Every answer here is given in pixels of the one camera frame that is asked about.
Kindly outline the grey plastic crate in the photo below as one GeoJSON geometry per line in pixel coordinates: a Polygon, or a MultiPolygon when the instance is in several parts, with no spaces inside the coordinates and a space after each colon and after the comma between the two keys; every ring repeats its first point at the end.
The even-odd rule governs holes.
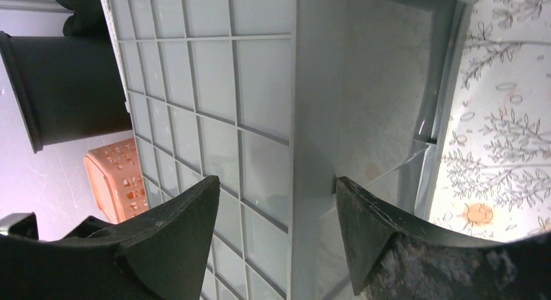
{"type": "Polygon", "coordinates": [[[150,207],[209,175],[201,299],[345,299],[338,177],[427,219],[478,0],[101,0],[150,207]]]}

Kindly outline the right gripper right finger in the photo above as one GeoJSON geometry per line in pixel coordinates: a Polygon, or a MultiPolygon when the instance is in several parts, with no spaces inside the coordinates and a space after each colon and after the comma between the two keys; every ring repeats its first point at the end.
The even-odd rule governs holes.
{"type": "Polygon", "coordinates": [[[549,299],[550,234],[499,243],[420,219],[347,177],[336,206],[363,299],[549,299]]]}

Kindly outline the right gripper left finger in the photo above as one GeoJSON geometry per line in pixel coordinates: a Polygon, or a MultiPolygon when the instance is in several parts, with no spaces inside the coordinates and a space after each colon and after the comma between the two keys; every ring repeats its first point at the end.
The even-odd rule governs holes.
{"type": "Polygon", "coordinates": [[[220,199],[205,177],[118,224],[83,220],[60,240],[38,237],[36,215],[1,219],[2,299],[199,299],[220,199]]]}

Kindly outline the pink perforated basket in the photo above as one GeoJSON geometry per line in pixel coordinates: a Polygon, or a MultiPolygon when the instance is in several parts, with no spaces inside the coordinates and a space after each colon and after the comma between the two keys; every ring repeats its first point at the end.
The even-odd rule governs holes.
{"type": "Polygon", "coordinates": [[[121,223],[149,210],[133,138],[88,151],[84,166],[96,205],[108,222],[121,223]]]}

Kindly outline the large black cylindrical container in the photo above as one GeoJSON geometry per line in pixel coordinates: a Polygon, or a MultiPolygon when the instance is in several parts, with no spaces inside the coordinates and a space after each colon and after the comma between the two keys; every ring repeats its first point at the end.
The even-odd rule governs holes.
{"type": "Polygon", "coordinates": [[[1,56],[34,153],[132,128],[108,40],[2,32],[1,56]]]}

